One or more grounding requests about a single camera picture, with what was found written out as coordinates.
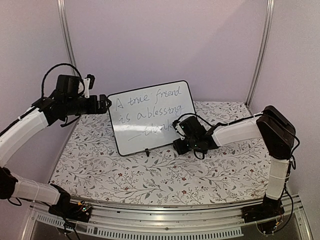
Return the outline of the white whiteboard black frame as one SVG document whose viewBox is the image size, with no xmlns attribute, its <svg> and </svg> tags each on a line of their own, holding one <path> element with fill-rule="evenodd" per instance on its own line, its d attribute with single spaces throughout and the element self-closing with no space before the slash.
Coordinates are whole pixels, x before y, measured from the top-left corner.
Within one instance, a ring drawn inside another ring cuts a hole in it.
<svg viewBox="0 0 320 240">
<path fill-rule="evenodd" d="M 120 156 L 170 145 L 180 137 L 173 122 L 195 112 L 186 80 L 113 93 L 107 99 Z"/>
</svg>

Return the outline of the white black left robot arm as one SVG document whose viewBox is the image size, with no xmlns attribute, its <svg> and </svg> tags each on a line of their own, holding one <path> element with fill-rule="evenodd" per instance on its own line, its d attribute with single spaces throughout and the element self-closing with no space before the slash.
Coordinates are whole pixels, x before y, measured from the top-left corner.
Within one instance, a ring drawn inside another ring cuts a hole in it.
<svg viewBox="0 0 320 240">
<path fill-rule="evenodd" d="M 66 200 L 69 194 L 50 184 L 21 177 L 6 164 L 28 140 L 58 120 L 68 116 L 105 114 L 112 102 L 106 95 L 74 96 L 62 101 L 45 97 L 39 99 L 6 130 L 0 133 L 0 198 L 21 198 L 54 205 L 63 216 L 74 213 L 74 205 Z"/>
</svg>

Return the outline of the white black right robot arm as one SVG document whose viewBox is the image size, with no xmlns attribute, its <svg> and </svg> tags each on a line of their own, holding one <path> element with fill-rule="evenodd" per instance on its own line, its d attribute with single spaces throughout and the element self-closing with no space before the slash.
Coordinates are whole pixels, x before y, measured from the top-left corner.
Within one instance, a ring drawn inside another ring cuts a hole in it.
<svg viewBox="0 0 320 240">
<path fill-rule="evenodd" d="M 278 210 L 278 203 L 288 179 L 290 163 L 294 161 L 293 151 L 296 129 L 274 106 L 269 105 L 253 116 L 230 123 L 219 122 L 205 129 L 202 118 L 195 113 L 185 113 L 172 123 L 180 138 L 173 141 L 173 148 L 179 155 L 190 151 L 207 154 L 231 143 L 249 139 L 263 139 L 268 150 L 271 167 L 265 192 L 266 200 L 259 206 L 262 218 L 269 218 Z"/>
</svg>

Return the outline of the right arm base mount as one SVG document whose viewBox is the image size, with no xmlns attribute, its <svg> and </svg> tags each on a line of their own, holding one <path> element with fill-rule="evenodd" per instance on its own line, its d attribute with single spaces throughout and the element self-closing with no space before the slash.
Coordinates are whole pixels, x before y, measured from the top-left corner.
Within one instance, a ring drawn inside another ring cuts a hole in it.
<svg viewBox="0 0 320 240">
<path fill-rule="evenodd" d="M 271 199 L 264 195 L 262 203 L 248 205 L 241 208 L 241 218 L 245 223 L 262 221 L 257 224 L 260 233 L 264 235 L 274 234 L 280 224 L 275 217 L 285 213 L 282 200 Z"/>
</svg>

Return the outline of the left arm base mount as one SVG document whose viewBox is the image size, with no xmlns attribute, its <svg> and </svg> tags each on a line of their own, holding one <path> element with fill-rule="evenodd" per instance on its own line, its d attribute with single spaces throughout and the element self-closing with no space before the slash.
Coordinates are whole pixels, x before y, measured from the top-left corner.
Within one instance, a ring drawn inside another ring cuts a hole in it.
<svg viewBox="0 0 320 240">
<path fill-rule="evenodd" d="M 52 215 L 59 216 L 65 219 L 75 220 L 88 223 L 91 217 L 92 208 L 89 203 L 83 200 L 79 203 L 72 203 L 70 194 L 63 188 L 51 184 L 52 187 L 58 190 L 60 197 L 57 204 L 51 205 L 48 212 Z"/>
</svg>

